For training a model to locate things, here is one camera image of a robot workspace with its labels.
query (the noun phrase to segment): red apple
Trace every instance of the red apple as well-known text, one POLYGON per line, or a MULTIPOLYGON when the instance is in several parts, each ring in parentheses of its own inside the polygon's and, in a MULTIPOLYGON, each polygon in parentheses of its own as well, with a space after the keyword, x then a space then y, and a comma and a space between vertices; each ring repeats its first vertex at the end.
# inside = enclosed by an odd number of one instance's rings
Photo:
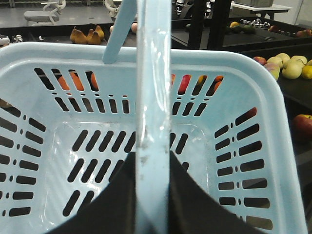
POLYGON ((306 34, 308 36, 312 36, 312 30, 311 29, 306 29, 305 31, 306 31, 306 34))
POLYGON ((307 35, 308 34, 307 34, 307 32, 305 30, 296 32, 296 37, 297 38, 303 38, 303 37, 306 37, 307 35))
POLYGON ((312 116, 297 115, 291 122, 292 136, 299 142, 312 140, 312 116))
POLYGON ((181 84, 180 84, 180 87, 179 87, 179 91, 178 91, 178 94, 184 94, 185 91, 186 91, 186 88, 187 86, 189 85, 190 83, 190 80, 191 80, 191 75, 184 75, 183 78, 182 78, 182 81, 181 81, 181 84))
POLYGON ((260 56, 256 56, 253 59, 256 60, 258 63, 260 63, 261 65, 265 65, 267 63, 267 60, 260 56))
POLYGON ((269 29, 270 32, 280 33, 279 28, 276 25, 272 25, 269 29))

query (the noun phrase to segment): black fabric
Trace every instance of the black fabric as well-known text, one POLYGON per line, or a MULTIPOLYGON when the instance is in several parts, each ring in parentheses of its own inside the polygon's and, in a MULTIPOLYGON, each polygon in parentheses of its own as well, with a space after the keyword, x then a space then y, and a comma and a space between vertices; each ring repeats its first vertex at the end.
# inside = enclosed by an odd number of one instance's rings
POLYGON ((47 234, 132 234, 135 217, 135 154, 109 185, 76 216, 47 234))
POLYGON ((262 234, 225 210, 170 155, 170 234, 262 234))
MULTIPOLYGON (((170 155, 169 234, 261 234, 208 196, 170 155)), ((46 234, 133 234, 135 153, 76 216, 46 234)))

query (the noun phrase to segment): basket handle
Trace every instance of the basket handle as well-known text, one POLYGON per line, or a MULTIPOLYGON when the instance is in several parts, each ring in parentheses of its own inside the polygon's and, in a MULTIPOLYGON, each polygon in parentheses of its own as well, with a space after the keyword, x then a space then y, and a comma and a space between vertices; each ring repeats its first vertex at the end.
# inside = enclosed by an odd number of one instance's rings
POLYGON ((136 0, 123 0, 118 12, 114 30, 108 40, 102 61, 105 64, 116 62, 118 53, 125 42, 131 24, 137 13, 136 0))
POLYGON ((123 0, 103 62, 114 63, 138 12, 136 234, 166 234, 170 149, 171 1, 123 0))

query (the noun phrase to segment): white table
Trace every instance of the white table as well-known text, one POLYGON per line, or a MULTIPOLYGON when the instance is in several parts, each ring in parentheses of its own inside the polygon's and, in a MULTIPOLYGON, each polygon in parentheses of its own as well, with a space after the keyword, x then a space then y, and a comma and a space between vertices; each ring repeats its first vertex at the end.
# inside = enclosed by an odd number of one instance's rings
POLYGON ((273 4, 271 7, 252 7, 252 6, 245 6, 242 4, 234 3, 234 1, 232 1, 231 7, 233 8, 236 7, 236 8, 249 11, 249 13, 251 14, 259 13, 261 14, 261 17, 263 18, 268 14, 271 20, 274 19, 275 13, 285 13, 285 12, 288 12, 290 9, 292 9, 292 7, 281 6, 281 5, 276 5, 276 4, 273 4))

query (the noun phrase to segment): white chair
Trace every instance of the white chair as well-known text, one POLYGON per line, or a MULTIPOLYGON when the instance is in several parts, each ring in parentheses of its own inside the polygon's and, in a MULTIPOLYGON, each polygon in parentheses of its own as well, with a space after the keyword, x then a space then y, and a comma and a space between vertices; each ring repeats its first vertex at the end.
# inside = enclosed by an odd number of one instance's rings
POLYGON ((66 6, 66 0, 41 2, 45 4, 42 11, 26 11, 24 17, 27 20, 27 26, 29 22, 36 22, 32 26, 44 26, 44 25, 56 25, 56 21, 59 21, 59 15, 62 14, 62 10, 66 6))

